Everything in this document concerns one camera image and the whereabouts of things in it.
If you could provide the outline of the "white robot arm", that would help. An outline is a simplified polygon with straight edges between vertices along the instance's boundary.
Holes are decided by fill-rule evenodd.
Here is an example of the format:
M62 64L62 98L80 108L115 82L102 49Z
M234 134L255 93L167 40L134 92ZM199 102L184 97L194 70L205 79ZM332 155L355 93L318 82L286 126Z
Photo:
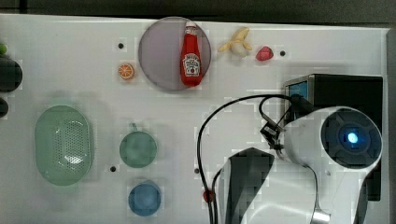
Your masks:
M382 156L382 136L357 109L316 110L288 123L279 159L255 147L219 174L220 224L363 224L364 184Z

